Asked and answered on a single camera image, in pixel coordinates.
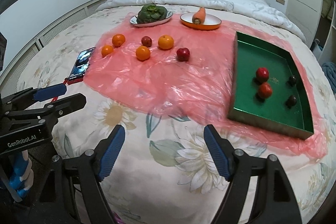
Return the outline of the blue white gloved hand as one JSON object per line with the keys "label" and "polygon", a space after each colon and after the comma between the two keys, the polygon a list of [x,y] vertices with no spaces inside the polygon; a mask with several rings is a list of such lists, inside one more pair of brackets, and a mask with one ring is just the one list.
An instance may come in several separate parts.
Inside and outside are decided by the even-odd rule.
{"label": "blue white gloved hand", "polygon": [[13,174],[9,179],[9,186],[20,197],[27,196],[34,182],[34,171],[32,170],[32,161],[29,153],[24,150],[17,154]]}

